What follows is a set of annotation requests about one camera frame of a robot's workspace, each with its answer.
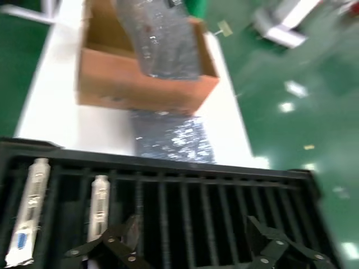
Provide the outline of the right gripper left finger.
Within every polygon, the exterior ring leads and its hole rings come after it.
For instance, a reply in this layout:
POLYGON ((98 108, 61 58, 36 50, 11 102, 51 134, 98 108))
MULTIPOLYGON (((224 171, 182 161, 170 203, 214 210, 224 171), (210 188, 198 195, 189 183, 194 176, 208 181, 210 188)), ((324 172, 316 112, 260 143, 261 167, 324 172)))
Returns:
POLYGON ((139 216, 130 216, 124 224, 110 226, 95 240, 65 253, 64 268, 83 268, 83 259, 99 262, 99 268, 151 268, 137 253, 139 216))

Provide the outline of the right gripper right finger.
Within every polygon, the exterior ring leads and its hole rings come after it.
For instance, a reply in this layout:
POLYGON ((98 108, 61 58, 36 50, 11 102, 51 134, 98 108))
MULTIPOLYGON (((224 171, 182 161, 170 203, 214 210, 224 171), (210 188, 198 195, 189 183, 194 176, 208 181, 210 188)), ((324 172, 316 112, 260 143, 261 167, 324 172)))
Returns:
POLYGON ((252 254, 248 268, 335 268, 326 255, 292 241, 253 216, 247 217, 246 236, 252 254))

